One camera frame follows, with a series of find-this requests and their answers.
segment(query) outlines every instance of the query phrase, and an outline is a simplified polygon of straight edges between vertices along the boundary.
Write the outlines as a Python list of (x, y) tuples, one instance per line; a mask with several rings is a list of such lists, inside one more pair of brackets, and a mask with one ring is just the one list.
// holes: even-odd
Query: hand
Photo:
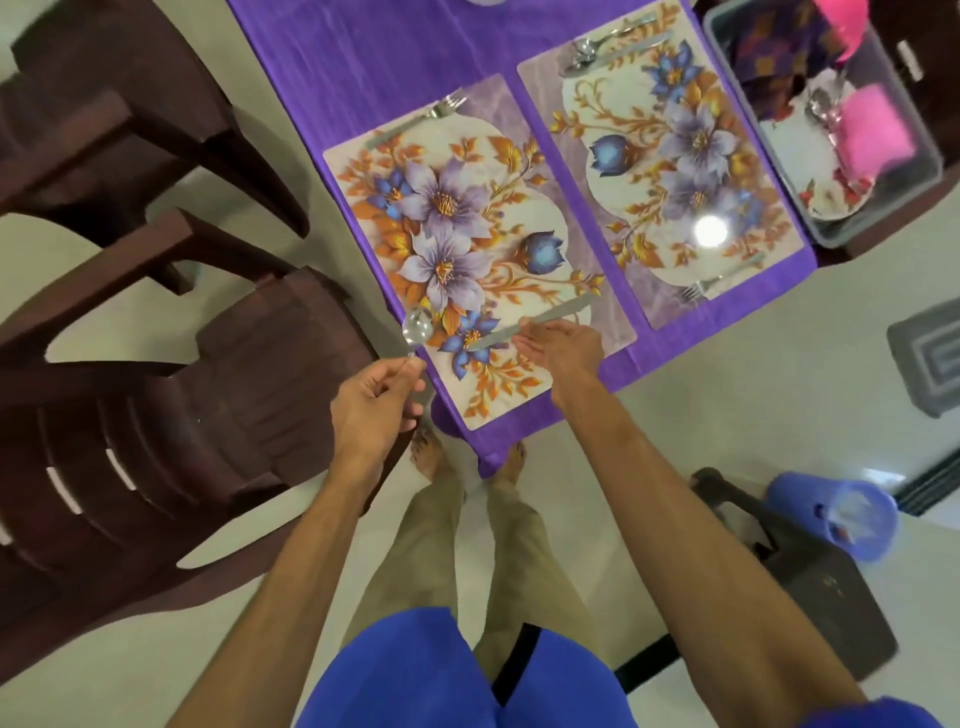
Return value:
[(380, 359), (340, 385), (330, 404), (333, 462), (330, 473), (367, 493), (380, 479), (383, 460), (396, 436), (417, 426), (423, 405), (408, 401), (426, 384), (426, 363), (416, 357)]
[(513, 341), (518, 352), (553, 377), (553, 401), (558, 406), (570, 386), (597, 379), (604, 356), (599, 331), (564, 319), (546, 324), (520, 319), (520, 333)]

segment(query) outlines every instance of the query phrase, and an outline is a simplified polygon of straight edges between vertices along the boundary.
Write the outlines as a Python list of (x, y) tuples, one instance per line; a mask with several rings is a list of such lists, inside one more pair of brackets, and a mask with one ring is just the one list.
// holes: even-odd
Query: brown plastic chair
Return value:
[[(86, 184), (51, 180), (15, 211), (58, 223), (101, 247), (145, 222), (145, 210), (198, 165), (246, 192), (298, 235), (306, 212), (241, 134), (223, 91), (150, 0), (60, 0), (12, 46), (20, 73), (0, 85), (0, 159), (29, 152), (51, 130), (112, 89), (177, 132), (177, 145), (115, 137), (84, 165)], [(190, 290), (176, 269), (155, 278)]]
[[(186, 259), (256, 286), (200, 330), (197, 361), (45, 361), (66, 327)], [(0, 683), (93, 626), (203, 603), (270, 567), (292, 525), (201, 569), (177, 562), (329, 465), (330, 401), (376, 359), (345, 296), (170, 210), (0, 325), (0, 523), (12, 539), (0, 546)]]

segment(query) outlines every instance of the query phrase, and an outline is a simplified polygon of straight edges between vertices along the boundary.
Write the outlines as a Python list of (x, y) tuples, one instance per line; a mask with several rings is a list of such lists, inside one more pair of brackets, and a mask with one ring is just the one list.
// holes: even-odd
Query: foot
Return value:
[(437, 473), (451, 467), (446, 459), (444, 446), (440, 444), (440, 438), (429, 427), (417, 430), (411, 451), (414, 466), (431, 483), (436, 479)]
[(507, 462), (496, 472), (493, 477), (495, 482), (516, 487), (516, 482), (520, 479), (520, 473), (523, 471), (523, 464), (527, 461), (527, 448), (523, 441), (516, 443), (510, 448), (507, 454)]

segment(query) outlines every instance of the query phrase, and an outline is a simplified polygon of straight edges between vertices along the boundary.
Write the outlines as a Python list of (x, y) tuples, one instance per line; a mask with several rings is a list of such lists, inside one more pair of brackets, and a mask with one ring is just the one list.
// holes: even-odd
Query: right hand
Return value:
[(553, 377), (557, 404), (567, 385), (597, 379), (604, 357), (599, 331), (564, 319), (545, 324), (520, 319), (520, 333), (513, 341), (518, 352)]

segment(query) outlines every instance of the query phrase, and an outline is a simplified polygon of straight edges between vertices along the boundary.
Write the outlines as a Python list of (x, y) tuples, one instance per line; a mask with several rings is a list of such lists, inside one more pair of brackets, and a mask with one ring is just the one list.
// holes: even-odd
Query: chair leg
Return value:
[(230, 182), (269, 209), (300, 237), (310, 232), (310, 220), (297, 198), (253, 145), (236, 129), (204, 142), (204, 149), (236, 174)]

